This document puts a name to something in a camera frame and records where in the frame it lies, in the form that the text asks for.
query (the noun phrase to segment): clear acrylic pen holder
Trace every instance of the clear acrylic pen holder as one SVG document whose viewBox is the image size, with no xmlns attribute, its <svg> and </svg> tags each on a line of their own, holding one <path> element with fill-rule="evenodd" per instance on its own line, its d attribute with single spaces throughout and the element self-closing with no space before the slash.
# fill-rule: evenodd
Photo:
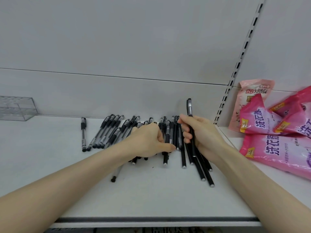
<svg viewBox="0 0 311 233">
<path fill-rule="evenodd" d="M 37 114 L 31 97 L 0 96 L 0 120 L 27 121 Z"/>
</svg>

